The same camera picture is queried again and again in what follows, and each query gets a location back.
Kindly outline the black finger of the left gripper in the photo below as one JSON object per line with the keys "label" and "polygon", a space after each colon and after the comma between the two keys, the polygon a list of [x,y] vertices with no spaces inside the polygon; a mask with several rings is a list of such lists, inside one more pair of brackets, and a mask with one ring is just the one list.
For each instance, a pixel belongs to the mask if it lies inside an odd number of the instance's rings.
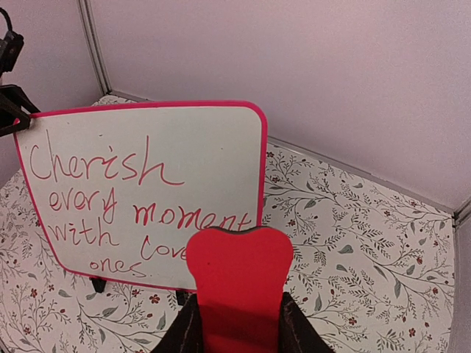
{"label": "black finger of the left gripper", "polygon": [[17,85],[2,85],[0,91],[0,136],[4,137],[28,129],[31,114],[39,113],[40,110]]}

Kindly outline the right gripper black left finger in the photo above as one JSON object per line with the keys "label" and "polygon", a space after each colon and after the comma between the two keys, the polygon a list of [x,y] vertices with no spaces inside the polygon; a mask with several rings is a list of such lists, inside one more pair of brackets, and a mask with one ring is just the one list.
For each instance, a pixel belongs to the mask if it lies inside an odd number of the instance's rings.
{"label": "right gripper black left finger", "polygon": [[151,353],[203,352],[202,319],[196,294],[192,294]]}

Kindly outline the pink framed whiteboard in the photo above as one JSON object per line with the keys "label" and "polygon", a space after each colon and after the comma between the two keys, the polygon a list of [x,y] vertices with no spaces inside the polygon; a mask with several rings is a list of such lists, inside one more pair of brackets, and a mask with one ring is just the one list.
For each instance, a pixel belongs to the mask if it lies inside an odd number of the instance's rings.
{"label": "pink framed whiteboard", "polygon": [[267,120],[247,101],[38,113],[15,143],[51,251],[72,274],[194,290],[193,234],[261,224]]}

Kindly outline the red whiteboard eraser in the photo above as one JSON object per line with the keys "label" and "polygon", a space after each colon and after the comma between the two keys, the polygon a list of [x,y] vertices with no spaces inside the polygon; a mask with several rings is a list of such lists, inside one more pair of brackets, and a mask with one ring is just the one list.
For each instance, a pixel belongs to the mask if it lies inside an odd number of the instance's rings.
{"label": "red whiteboard eraser", "polygon": [[280,305],[294,257],[288,236],[270,227],[209,228],[188,242],[205,352],[276,352]]}

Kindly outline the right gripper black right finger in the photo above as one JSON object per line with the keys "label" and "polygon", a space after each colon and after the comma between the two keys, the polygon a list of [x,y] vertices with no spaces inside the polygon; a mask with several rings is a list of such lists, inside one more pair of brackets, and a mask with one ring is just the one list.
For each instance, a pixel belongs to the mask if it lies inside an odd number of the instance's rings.
{"label": "right gripper black right finger", "polygon": [[331,347],[323,341],[288,292],[283,293],[280,304],[278,351],[331,353]]}

